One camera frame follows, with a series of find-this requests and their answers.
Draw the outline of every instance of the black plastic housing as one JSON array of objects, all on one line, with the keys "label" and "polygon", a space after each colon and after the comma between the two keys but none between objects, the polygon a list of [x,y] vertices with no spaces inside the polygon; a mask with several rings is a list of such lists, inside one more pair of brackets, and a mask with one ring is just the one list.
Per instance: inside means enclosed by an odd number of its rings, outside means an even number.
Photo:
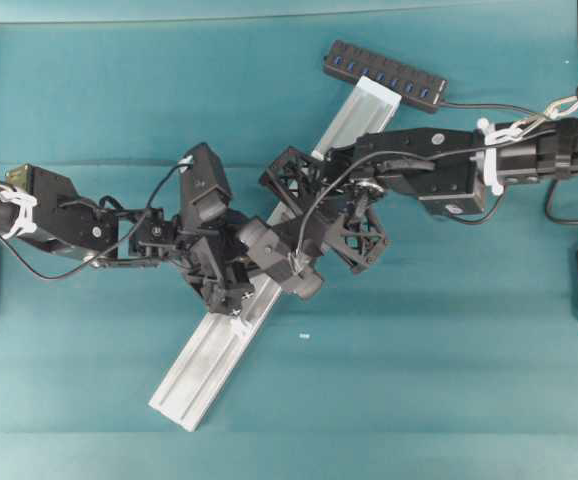
[{"label": "black plastic housing", "polygon": [[220,158],[206,143],[200,143],[185,156],[193,166],[185,170],[180,182],[180,205],[185,229],[198,228],[227,212],[231,189]]},{"label": "black plastic housing", "polygon": [[403,103],[427,113],[438,111],[447,86],[442,77],[341,40],[331,46],[323,70],[353,84],[368,77],[401,95]]}]

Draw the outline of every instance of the screw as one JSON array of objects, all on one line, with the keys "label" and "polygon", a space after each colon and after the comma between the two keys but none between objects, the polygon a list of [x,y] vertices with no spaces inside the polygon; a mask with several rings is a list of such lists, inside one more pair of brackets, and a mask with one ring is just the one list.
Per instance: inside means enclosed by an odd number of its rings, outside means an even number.
[{"label": "screw", "polygon": [[431,137],[431,143],[434,145],[442,145],[445,143],[445,136],[442,133],[436,133],[433,137]]}]

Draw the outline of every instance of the black cable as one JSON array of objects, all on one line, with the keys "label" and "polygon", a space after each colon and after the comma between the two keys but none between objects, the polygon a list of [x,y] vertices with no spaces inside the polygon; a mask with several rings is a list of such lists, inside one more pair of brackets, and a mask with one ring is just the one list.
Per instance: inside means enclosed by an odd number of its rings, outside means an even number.
[{"label": "black cable", "polygon": [[93,210],[96,215],[100,214],[100,207],[96,205],[96,202],[84,197],[79,197],[76,198],[75,200],[67,200],[66,202],[62,202],[61,204],[58,205],[58,208],[70,207],[72,205],[82,205],[83,207],[88,207],[91,210]]},{"label": "black cable", "polygon": [[526,142],[527,140],[533,140],[534,138],[542,137],[543,135],[550,135],[552,133],[556,133],[555,128],[549,128],[547,130],[540,130],[539,132],[535,132],[535,133],[532,133],[530,135],[526,135],[526,136],[522,137],[520,140],[509,140],[507,142],[498,143],[496,145],[484,145],[482,147],[471,147],[471,148],[461,148],[458,150],[449,150],[448,152],[440,152],[440,153],[436,153],[435,155],[430,155],[428,157],[423,157],[423,158],[425,160],[434,161],[434,160],[439,160],[441,158],[450,157],[452,155],[461,155],[463,153],[482,152],[482,151],[488,150],[490,148],[497,150],[499,148],[510,147],[511,145],[516,145],[518,143]]},{"label": "black cable", "polygon": [[548,220],[552,221],[553,223],[557,223],[558,225],[578,226],[578,219],[572,220],[570,218],[559,218],[555,217],[551,213],[553,207],[553,199],[559,183],[560,180],[552,180],[551,184],[549,185],[549,190],[547,190],[547,200],[545,201],[545,216]]},{"label": "black cable", "polygon": [[140,218],[138,219],[138,221],[133,225],[133,227],[131,227],[131,229],[122,237],[120,238],[117,242],[115,242],[113,245],[107,247],[106,249],[104,249],[103,251],[97,253],[96,255],[94,255],[93,257],[91,257],[89,260],[82,262],[80,265],[78,265],[77,267],[62,273],[60,275],[44,275],[40,272],[38,272],[35,268],[33,268],[21,255],[20,253],[18,253],[18,251],[11,245],[11,243],[9,243],[8,240],[4,239],[2,237],[2,235],[0,235],[0,243],[2,243],[4,245],[4,247],[9,250],[9,252],[11,252],[11,254],[16,257],[20,263],[22,263],[22,265],[29,270],[31,273],[33,273],[36,277],[40,278],[41,280],[46,280],[46,281],[55,281],[55,280],[64,280],[65,278],[68,278],[78,272],[80,272],[81,270],[83,270],[84,268],[86,268],[88,265],[90,265],[91,263],[95,262],[96,260],[98,260],[100,257],[103,257],[105,255],[107,255],[109,252],[115,250],[116,248],[118,248],[120,246],[120,244],[122,244],[125,240],[127,240],[128,238],[130,238],[134,233],[136,233],[136,231],[138,230],[138,228],[140,228],[140,225],[142,224],[142,222],[144,222],[144,220],[147,218],[147,216],[149,215],[149,209],[151,208],[151,203],[153,202],[154,198],[156,197],[156,195],[158,194],[158,192],[160,191],[160,189],[162,188],[162,186],[167,182],[167,180],[169,180],[169,178],[171,178],[171,175],[173,174],[173,172],[175,172],[176,170],[178,170],[180,168],[180,165],[175,165],[173,167],[171,167],[169,169],[169,171],[167,172],[167,175],[165,175],[162,180],[160,180],[160,182],[158,182],[158,185],[156,185],[156,188],[154,188],[154,190],[151,192],[151,195],[149,195],[149,199],[147,200],[147,204],[143,210],[143,214],[140,216]]},{"label": "black cable", "polygon": [[507,196],[508,191],[509,187],[505,188],[505,191],[502,192],[502,194],[496,200],[496,203],[494,203],[493,207],[491,207],[491,210],[489,210],[489,212],[484,217],[478,218],[476,220],[466,220],[456,215],[448,215],[447,218],[450,218],[454,222],[462,223],[463,225],[472,225],[472,226],[482,225],[483,223],[486,223],[489,220],[491,220],[491,218],[496,214],[496,212],[498,211],[498,207],[500,206],[500,203],[502,203],[502,200]]},{"label": "black cable", "polygon": [[528,108],[519,107],[517,105],[511,105],[508,103],[453,103],[442,101],[440,102],[441,107],[447,108],[459,108],[462,110],[506,110],[511,112],[522,113],[524,115],[539,116],[544,117],[547,120],[551,118],[547,117],[544,113],[534,112]]},{"label": "black cable", "polygon": [[106,203],[110,203],[111,206],[113,208],[115,208],[116,210],[124,210],[125,208],[122,206],[122,204],[116,200],[115,198],[113,198],[111,195],[105,195],[104,197],[102,197],[100,200],[98,200],[98,206],[100,208],[105,208],[105,204]]}]

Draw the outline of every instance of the white cable clip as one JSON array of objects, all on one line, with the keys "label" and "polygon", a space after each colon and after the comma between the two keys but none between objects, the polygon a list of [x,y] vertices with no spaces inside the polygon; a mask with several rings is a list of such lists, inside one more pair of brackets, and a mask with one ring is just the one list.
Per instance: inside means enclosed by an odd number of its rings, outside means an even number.
[{"label": "white cable clip", "polygon": [[187,155],[186,157],[182,157],[178,160],[178,165],[181,165],[180,169],[178,170],[180,173],[184,173],[191,165],[193,165],[193,155]]},{"label": "white cable clip", "polygon": [[3,203],[13,203],[20,207],[18,218],[16,218],[9,232],[4,234],[2,238],[8,240],[11,237],[36,231],[38,226],[33,221],[33,208],[38,205],[36,197],[14,187],[13,190],[2,190],[0,192],[0,200]]},{"label": "white cable clip", "polygon": [[[490,123],[486,118],[478,120],[478,129],[485,137],[485,145],[497,145],[516,138],[521,130],[519,128],[503,128],[496,130],[496,126]],[[488,187],[491,187],[491,193],[496,197],[502,195],[505,191],[504,185],[498,181],[498,160],[495,148],[487,148],[484,151],[482,162],[482,180]]]}]

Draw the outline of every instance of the teal cloth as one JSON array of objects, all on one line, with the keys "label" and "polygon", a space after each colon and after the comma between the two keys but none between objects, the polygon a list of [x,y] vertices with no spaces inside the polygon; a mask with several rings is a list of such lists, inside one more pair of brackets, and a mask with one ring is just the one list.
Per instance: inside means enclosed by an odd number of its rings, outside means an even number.
[{"label": "teal cloth", "polygon": [[[0,178],[29,162],[140,207],[207,141],[233,206],[266,216],[262,169],[309,151],[351,91],[321,72],[334,39],[446,76],[448,100],[539,109],[578,84],[576,28],[569,0],[0,25]],[[483,114],[403,106],[390,128]],[[204,313],[173,268],[46,284],[0,249],[0,479],[578,478],[578,228],[544,219],[544,190],[478,228],[390,196],[381,260],[352,276],[327,257],[316,297],[283,297],[194,434],[147,406]],[[578,180],[559,193],[578,215]],[[172,182],[156,204],[177,201]]]},{"label": "teal cloth", "polygon": [[0,22],[145,22],[402,12],[543,0],[0,0]]}]

